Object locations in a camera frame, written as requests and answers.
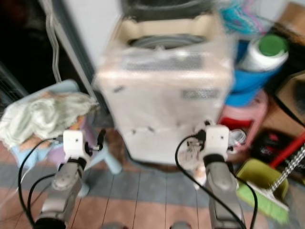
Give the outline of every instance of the pink plastic stool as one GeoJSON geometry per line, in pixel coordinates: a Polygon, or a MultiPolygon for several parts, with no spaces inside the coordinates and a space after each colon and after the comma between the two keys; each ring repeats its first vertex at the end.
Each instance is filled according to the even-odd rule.
{"type": "Polygon", "coordinates": [[[232,107],[225,105],[218,123],[226,125],[230,130],[248,127],[246,142],[236,146],[234,150],[244,152],[251,145],[268,109],[268,96],[260,91],[254,100],[245,107],[232,107]]]}

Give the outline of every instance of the broom bristles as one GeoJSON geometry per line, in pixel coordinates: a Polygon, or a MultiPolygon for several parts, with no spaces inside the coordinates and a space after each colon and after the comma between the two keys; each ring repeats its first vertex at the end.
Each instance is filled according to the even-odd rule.
{"type": "MultiPolygon", "coordinates": [[[[250,184],[254,188],[257,196],[258,210],[263,214],[273,218],[279,224],[287,224],[289,222],[289,208],[287,205],[277,200],[273,194],[261,190],[254,185],[250,184]]],[[[254,198],[251,190],[246,185],[241,185],[237,190],[237,195],[246,203],[254,207],[254,198]]]]}

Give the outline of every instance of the red broom handle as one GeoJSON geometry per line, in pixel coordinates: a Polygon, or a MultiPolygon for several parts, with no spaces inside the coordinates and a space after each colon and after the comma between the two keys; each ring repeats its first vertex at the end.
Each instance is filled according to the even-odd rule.
{"type": "Polygon", "coordinates": [[[270,163],[271,168],[276,168],[282,161],[290,156],[294,151],[301,147],[305,142],[305,132],[293,140],[278,156],[270,163]]]}

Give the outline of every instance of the towel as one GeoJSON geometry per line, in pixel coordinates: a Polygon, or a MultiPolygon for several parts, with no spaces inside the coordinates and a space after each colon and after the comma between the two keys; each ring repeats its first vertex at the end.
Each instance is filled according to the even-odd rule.
{"type": "Polygon", "coordinates": [[[48,94],[25,103],[8,106],[0,122],[0,138],[8,149],[31,136],[57,137],[89,112],[91,98],[83,93],[48,94]]]}
{"type": "MultiPolygon", "coordinates": [[[[34,152],[31,154],[31,156],[25,162],[24,168],[34,167],[36,165],[36,163],[43,161],[52,149],[56,149],[56,148],[62,147],[62,146],[63,146],[63,144],[50,143],[49,146],[46,148],[35,149],[34,152]]],[[[14,155],[18,167],[20,167],[23,160],[29,154],[31,149],[20,150],[18,146],[14,146],[10,149],[10,151],[14,155]]]]}

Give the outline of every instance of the dustpan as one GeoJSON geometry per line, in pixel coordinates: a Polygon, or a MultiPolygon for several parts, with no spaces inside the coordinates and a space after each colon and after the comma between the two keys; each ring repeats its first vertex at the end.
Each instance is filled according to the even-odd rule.
{"type": "MultiPolygon", "coordinates": [[[[280,177],[281,173],[268,164],[257,159],[249,159],[236,174],[238,178],[250,182],[259,188],[269,189],[270,186],[280,177]]],[[[288,180],[285,181],[274,192],[277,199],[284,199],[288,191],[288,180]]]]}

